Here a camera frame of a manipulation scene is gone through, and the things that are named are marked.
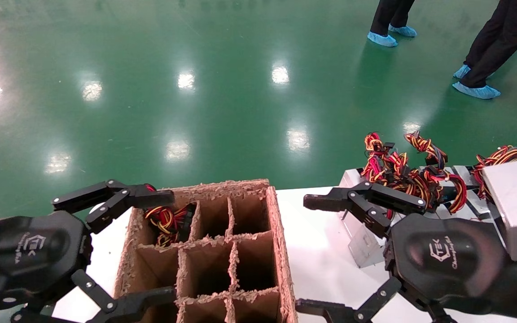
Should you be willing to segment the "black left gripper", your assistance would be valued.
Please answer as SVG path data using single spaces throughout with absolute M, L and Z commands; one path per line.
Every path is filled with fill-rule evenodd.
M 153 306 L 174 303 L 174 288 L 156 288 L 113 299 L 84 269 L 90 264 L 90 232 L 100 233 L 131 207 L 170 206 L 172 190 L 108 180 L 52 200 L 55 212 L 0 219 L 0 310 L 24 303 L 45 306 L 78 286 L 100 307 L 88 323 L 136 323 Z M 85 219 L 74 213 L 101 206 Z

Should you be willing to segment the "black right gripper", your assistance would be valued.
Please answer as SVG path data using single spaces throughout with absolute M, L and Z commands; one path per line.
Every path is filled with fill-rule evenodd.
M 384 257 L 392 277 L 358 309 L 298 299 L 299 313 L 324 317 L 327 323 L 371 323 L 399 292 L 421 311 L 443 307 L 468 314 L 492 312 L 489 292 L 509 259 L 493 224 L 426 218 L 425 200 L 368 181 L 352 188 L 331 188 L 324 196 L 306 194 L 303 206 L 346 210 L 371 233 L 388 238 Z M 388 210 L 408 216 L 390 228 Z

